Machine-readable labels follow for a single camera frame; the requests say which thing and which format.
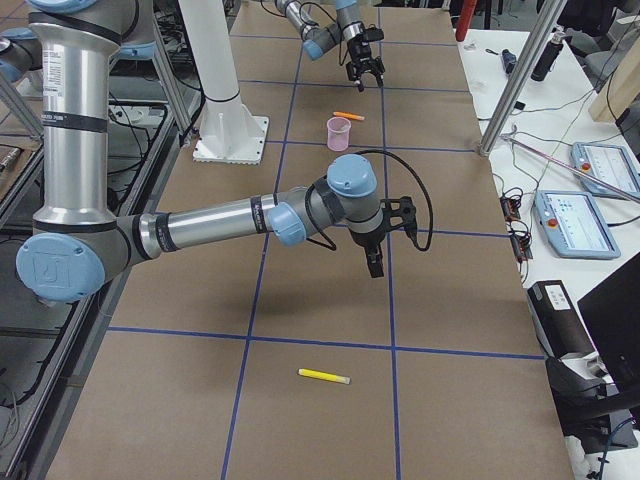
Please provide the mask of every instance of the metal pole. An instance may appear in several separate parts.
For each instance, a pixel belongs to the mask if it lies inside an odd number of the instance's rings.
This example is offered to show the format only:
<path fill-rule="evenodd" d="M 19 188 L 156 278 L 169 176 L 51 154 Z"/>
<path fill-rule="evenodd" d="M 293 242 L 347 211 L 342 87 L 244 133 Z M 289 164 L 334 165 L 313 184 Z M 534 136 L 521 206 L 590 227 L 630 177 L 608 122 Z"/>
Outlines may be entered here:
<path fill-rule="evenodd" d="M 509 115 L 513 111 L 516 100 L 518 100 L 524 84 L 531 76 L 535 62 L 542 54 L 542 50 L 547 42 L 547 37 L 566 3 L 567 0 L 547 0 L 544 2 L 540 15 L 538 16 L 538 21 L 522 48 L 522 53 L 520 54 L 516 68 L 511 74 L 504 92 L 502 92 L 502 96 L 491 116 L 487 130 L 482 137 L 482 141 L 478 147 L 480 155 L 488 156 L 489 153 L 491 153 L 496 139 L 498 135 L 500 135 L 504 124 L 507 122 L 507 118 L 509 118 Z"/>
<path fill-rule="evenodd" d="M 540 150 L 536 150 L 533 147 L 530 147 L 529 145 L 527 145 L 526 143 L 522 143 L 519 140 L 516 140 L 515 138 L 512 138 L 510 136 L 503 136 L 502 137 L 503 140 L 507 141 L 507 142 L 511 142 L 514 145 L 517 145 L 521 148 L 524 148 L 525 150 L 534 153 L 542 158 L 544 158 L 545 160 L 558 165 L 559 167 L 564 168 L 565 170 L 569 170 L 571 173 L 575 173 L 576 175 L 585 178 L 586 180 L 589 180 L 590 182 L 593 183 L 597 183 L 598 185 L 600 185 L 601 187 L 604 187 L 608 190 L 611 190 L 612 192 L 615 192 L 616 194 L 620 195 L 622 198 L 624 198 L 625 200 L 630 200 L 632 202 L 635 203 L 640 203 L 640 198 L 638 197 L 634 197 L 633 195 L 629 194 L 628 192 L 625 192 L 624 190 L 620 190 L 618 187 L 614 187 L 613 185 L 608 184 L 607 182 L 604 182 L 602 180 L 600 180 L 599 178 L 594 177 L 593 175 L 589 175 L 588 173 L 585 173 L 581 170 L 578 170 L 577 168 L 573 168 L 571 165 L 567 165 L 566 163 L 561 162 L 560 160 L 553 158 L 551 155 L 547 155 L 544 152 L 541 152 Z"/>
<path fill-rule="evenodd" d="M 31 138 L 35 140 L 42 139 L 42 135 L 44 134 L 42 121 L 4 75 L 0 75 L 0 100 L 2 100 L 9 110 L 11 110 L 11 113 L 20 120 L 27 129 L 27 132 L 29 132 Z"/>
<path fill-rule="evenodd" d="M 189 129 L 189 125 L 191 125 L 191 117 L 184 104 L 184 98 L 180 95 L 178 82 L 176 82 L 173 76 L 169 56 L 165 50 L 162 34 L 160 33 L 160 28 L 158 27 L 158 22 L 155 17 L 153 19 L 153 32 L 156 38 L 156 53 L 153 57 L 153 65 L 160 78 L 167 100 L 169 101 L 169 106 L 174 112 L 178 128 L 183 135 L 185 135 L 185 138 L 190 138 L 190 132 L 187 130 Z"/>

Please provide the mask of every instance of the black object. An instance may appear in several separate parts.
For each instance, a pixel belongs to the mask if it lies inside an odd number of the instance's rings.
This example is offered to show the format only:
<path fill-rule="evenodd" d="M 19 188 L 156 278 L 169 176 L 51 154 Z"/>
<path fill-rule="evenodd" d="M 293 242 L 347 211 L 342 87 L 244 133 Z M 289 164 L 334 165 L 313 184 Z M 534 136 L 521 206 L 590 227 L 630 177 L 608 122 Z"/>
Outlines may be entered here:
<path fill-rule="evenodd" d="M 347 77 L 358 87 L 358 91 L 364 91 L 362 75 L 370 73 L 376 77 L 378 87 L 383 86 L 382 76 L 384 65 L 382 58 L 372 58 L 370 42 L 378 42 L 384 38 L 384 32 L 377 27 L 369 27 L 347 42 L 351 61 L 347 63 Z"/>
<path fill-rule="evenodd" d="M 593 345 L 561 280 L 536 282 L 527 290 L 538 340 L 555 358 L 582 358 Z"/>
<path fill-rule="evenodd" d="M 374 231 L 356 233 L 349 230 L 353 241 L 364 248 L 371 278 L 384 276 L 381 243 L 386 238 L 387 233 L 404 228 L 407 237 L 410 239 L 415 241 L 418 236 L 416 207 L 413 205 L 411 197 L 401 197 L 399 199 L 386 198 L 382 200 L 382 213 L 384 215 L 383 220 Z M 400 218 L 402 221 L 394 223 L 391 221 L 393 218 Z"/>
<path fill-rule="evenodd" d="M 502 51 L 500 58 L 502 59 L 502 68 L 504 68 L 504 73 L 511 75 L 513 69 L 516 68 L 518 58 L 506 48 Z"/>
<path fill-rule="evenodd" d="M 551 67 L 556 61 L 556 58 L 558 58 L 558 55 L 560 54 L 560 51 L 562 50 L 562 47 L 564 45 L 564 43 L 562 42 L 563 38 L 564 32 L 559 30 L 553 34 L 553 38 L 549 40 L 547 46 L 544 47 L 544 51 L 540 56 L 540 60 L 538 60 L 538 63 L 533 69 L 533 73 L 531 73 L 531 78 L 536 82 L 543 81 L 547 74 L 551 71 Z"/>
<path fill-rule="evenodd" d="M 578 301 L 578 308 L 616 386 L 640 420 L 640 254 Z"/>
<path fill-rule="evenodd" d="M 588 420 L 575 419 L 571 414 L 585 406 L 616 398 L 618 390 L 615 385 L 607 385 L 599 378 L 585 379 L 556 358 L 548 358 L 545 366 L 562 433 L 565 437 L 579 438 L 586 453 L 602 452 L 612 430 L 629 418 L 629 411 L 616 410 Z M 620 450 L 637 446 L 633 427 L 625 425 L 616 434 L 615 443 L 609 449 Z"/>
<path fill-rule="evenodd" d="M 538 0 L 538 12 L 544 1 Z M 623 3 L 621 0 L 569 0 L 558 18 L 558 24 L 581 30 L 592 37 L 601 37 L 609 31 L 615 18 L 615 9 Z"/>

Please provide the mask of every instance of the yellow marker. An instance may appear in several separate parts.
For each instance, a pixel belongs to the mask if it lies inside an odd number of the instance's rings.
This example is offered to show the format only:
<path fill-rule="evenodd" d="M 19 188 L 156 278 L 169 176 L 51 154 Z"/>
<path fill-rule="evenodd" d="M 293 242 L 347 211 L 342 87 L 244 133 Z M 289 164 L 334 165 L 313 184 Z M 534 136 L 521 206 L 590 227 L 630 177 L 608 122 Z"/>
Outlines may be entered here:
<path fill-rule="evenodd" d="M 355 113 L 333 112 L 333 116 L 348 118 L 349 120 L 359 120 L 361 122 L 364 122 L 364 117 L 362 115 L 356 115 Z"/>
<path fill-rule="evenodd" d="M 351 383 L 351 378 L 349 377 L 343 377 L 333 373 L 317 372 L 306 368 L 298 369 L 298 375 L 301 377 L 315 378 L 317 380 L 326 380 L 327 382 L 344 383 L 345 385 L 349 385 Z"/>

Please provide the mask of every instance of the table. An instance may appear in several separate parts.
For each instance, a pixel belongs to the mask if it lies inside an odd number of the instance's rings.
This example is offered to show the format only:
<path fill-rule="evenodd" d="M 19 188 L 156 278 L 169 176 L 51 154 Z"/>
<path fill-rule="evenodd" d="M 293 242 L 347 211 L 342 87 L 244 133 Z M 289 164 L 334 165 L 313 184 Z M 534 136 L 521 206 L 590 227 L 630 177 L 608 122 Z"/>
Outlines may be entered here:
<path fill-rule="evenodd" d="M 311 63 L 286 22 L 243 4 L 232 47 L 243 101 L 271 118 L 264 159 L 194 163 L 185 150 L 159 209 L 308 184 L 335 158 L 326 119 L 346 110 L 366 117 L 349 151 L 388 148 L 424 178 L 432 251 L 391 235 L 374 281 L 335 228 L 335 253 L 269 235 L 136 267 L 48 478 L 533 480 L 541 462 L 545 478 L 569 478 L 449 17 L 363 15 L 385 30 L 387 73 L 359 94 L 335 53 Z M 397 165 L 371 161 L 381 191 L 421 201 Z"/>
<path fill-rule="evenodd" d="M 465 41 L 459 46 L 460 55 L 465 67 L 470 91 L 473 95 L 474 107 L 478 118 L 491 116 L 495 105 L 507 82 L 499 57 L 489 54 L 485 49 L 497 52 L 508 48 L 519 55 L 526 40 L 526 32 L 485 32 L 470 30 Z M 588 94 L 592 89 L 591 84 L 582 72 L 577 60 L 568 48 L 564 48 L 554 66 L 543 82 L 527 82 L 519 100 L 526 104 L 525 110 L 538 110 L 549 107 L 560 107 L 573 100 L 580 99 L 576 103 L 567 105 L 559 110 L 522 113 L 511 116 L 505 125 L 504 132 L 511 131 L 516 125 L 519 131 L 527 132 L 545 139 L 563 140 L 569 144 L 573 142 L 589 142 L 607 139 L 606 143 L 625 146 L 628 148 L 619 131 L 607 123 L 595 123 L 588 114 L 588 108 L 596 94 Z M 484 128 L 488 122 L 481 121 Z M 518 135 L 518 140 L 552 154 L 558 159 L 569 163 L 570 147 L 558 142 L 545 142 L 529 137 L 525 134 Z M 522 171 L 514 168 L 511 149 L 505 142 L 498 141 L 496 148 L 491 152 L 490 161 L 493 172 L 504 180 L 496 178 L 496 186 L 500 192 L 514 186 L 522 187 L 525 192 L 533 191 L 535 183 Z M 545 167 L 545 161 L 524 152 L 516 147 L 516 165 L 532 176 L 538 178 Z M 540 181 L 540 189 L 544 190 L 583 190 L 580 182 L 569 172 L 551 165 Z M 557 257 L 549 247 L 541 226 L 531 222 L 531 206 L 533 196 L 527 195 L 523 199 L 521 213 L 523 220 L 532 225 L 533 243 L 531 250 L 533 260 L 528 262 L 528 275 L 524 281 L 524 287 L 528 288 L 540 280 L 560 279 L 565 285 L 571 299 L 576 303 L 582 296 L 600 283 L 620 265 L 640 251 L 638 233 L 640 223 L 632 223 L 626 226 L 612 229 L 612 233 L 618 243 L 622 255 L 620 258 L 610 261 L 561 259 Z M 640 213 L 638 205 L 627 201 L 597 199 L 598 206 L 609 223 L 633 218 Z M 569 362 L 571 366 L 587 375 L 584 361 Z M 593 466 L 597 455 L 590 455 L 589 460 Z M 640 452 L 638 449 L 626 452 L 612 452 L 611 465 L 607 466 L 605 476 L 616 479 L 629 479 L 637 477 L 640 469 Z"/>

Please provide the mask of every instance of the pink cup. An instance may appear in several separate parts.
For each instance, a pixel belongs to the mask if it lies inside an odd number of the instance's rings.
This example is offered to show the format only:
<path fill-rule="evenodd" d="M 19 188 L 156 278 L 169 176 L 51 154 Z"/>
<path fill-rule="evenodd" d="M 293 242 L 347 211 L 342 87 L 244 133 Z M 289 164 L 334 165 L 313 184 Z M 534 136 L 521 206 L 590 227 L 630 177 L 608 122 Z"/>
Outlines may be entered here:
<path fill-rule="evenodd" d="M 351 122 L 346 118 L 332 117 L 327 121 L 327 147 L 334 152 L 342 152 L 349 146 Z"/>

